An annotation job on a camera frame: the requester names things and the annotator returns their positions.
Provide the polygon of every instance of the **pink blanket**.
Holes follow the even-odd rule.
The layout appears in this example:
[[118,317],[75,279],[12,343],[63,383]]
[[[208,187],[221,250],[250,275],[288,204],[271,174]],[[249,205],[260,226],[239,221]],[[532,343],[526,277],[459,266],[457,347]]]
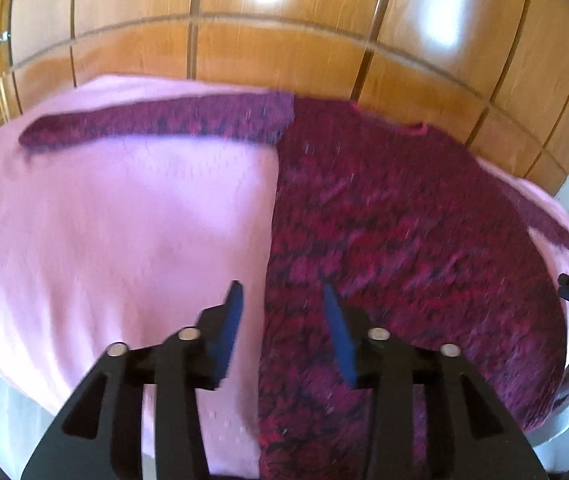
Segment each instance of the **pink blanket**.
[[[212,472],[255,478],[274,151],[213,139],[130,138],[29,156],[16,142],[45,114],[229,91],[237,90],[101,78],[0,130],[0,372],[56,412],[107,344],[156,344],[239,279],[247,309],[229,379],[218,393],[199,392],[199,407]],[[553,200],[516,185],[569,228]],[[553,272],[569,272],[569,251],[532,238],[550,272],[554,265]]]

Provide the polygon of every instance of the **pink bedsheet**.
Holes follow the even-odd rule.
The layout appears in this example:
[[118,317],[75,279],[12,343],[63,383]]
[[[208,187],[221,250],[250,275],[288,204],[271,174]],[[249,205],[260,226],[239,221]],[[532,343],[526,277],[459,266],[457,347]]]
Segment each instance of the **pink bedsheet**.
[[[232,91],[247,89],[107,76],[0,129],[0,373],[55,413],[109,343],[157,344],[239,279],[247,305],[229,378],[198,400],[212,472],[256,478],[275,150],[128,137],[29,155],[17,143],[45,114]],[[484,164],[569,229],[551,197]],[[530,234],[551,275],[569,273],[569,251]],[[565,313],[569,341],[568,305]],[[152,454],[150,420],[148,403],[144,450]]]

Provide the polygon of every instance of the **maroon sweater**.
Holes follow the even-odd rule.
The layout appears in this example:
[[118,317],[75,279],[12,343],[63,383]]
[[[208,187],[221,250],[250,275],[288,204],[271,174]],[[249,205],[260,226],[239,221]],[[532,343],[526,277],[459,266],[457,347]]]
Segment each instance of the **maroon sweater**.
[[[265,94],[42,118],[21,143],[40,150],[123,134],[277,146],[260,364],[263,478],[347,480],[361,465],[369,396],[351,392],[338,374],[324,280],[407,342],[461,346],[522,428],[548,415],[562,379],[566,328],[527,226],[568,248],[569,234],[447,134],[392,126],[349,102]],[[420,396],[415,407],[421,457]]]

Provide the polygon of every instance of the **screw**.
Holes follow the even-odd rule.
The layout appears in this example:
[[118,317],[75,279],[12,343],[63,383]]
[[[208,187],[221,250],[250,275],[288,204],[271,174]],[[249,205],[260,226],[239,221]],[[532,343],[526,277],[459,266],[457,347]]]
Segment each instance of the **screw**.
[[440,353],[445,357],[458,357],[463,351],[460,350],[458,345],[447,343],[446,345],[440,346]]
[[111,357],[120,357],[127,352],[129,352],[129,346],[125,343],[111,343],[111,345],[106,348],[106,354]]
[[387,329],[380,327],[370,329],[367,335],[369,336],[369,339],[373,339],[374,341],[386,341],[391,337],[391,334]]
[[188,326],[178,332],[178,339],[183,341],[193,341],[200,337],[200,331],[195,326]]

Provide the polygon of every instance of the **metal screw head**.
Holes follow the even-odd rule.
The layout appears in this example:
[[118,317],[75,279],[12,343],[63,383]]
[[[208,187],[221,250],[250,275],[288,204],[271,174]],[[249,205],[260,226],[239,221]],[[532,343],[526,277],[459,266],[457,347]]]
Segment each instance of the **metal screw head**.
[[374,341],[386,341],[391,337],[391,334],[385,328],[370,328],[369,332],[367,333],[369,339],[373,339]]
[[183,341],[193,341],[200,337],[200,331],[195,326],[188,326],[178,332],[178,339]]
[[458,345],[447,343],[446,345],[440,346],[440,353],[445,357],[458,357],[463,351],[460,350]]
[[120,357],[121,355],[126,354],[129,351],[129,346],[125,343],[111,343],[106,348],[106,354],[111,357]]

